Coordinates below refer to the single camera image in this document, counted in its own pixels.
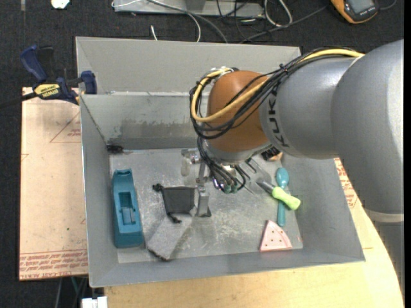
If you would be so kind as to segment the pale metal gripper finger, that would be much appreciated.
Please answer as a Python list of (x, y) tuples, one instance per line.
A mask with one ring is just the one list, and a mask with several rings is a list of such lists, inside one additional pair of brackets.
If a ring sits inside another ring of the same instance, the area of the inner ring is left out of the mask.
[(209, 192), (204, 185), (197, 187), (198, 203), (197, 203), (197, 216), (198, 217), (211, 217), (211, 211), (209, 209)]
[(181, 150), (182, 163), (180, 172), (182, 176), (188, 176), (191, 171), (191, 166), (196, 164), (197, 150), (195, 148), (184, 148)]

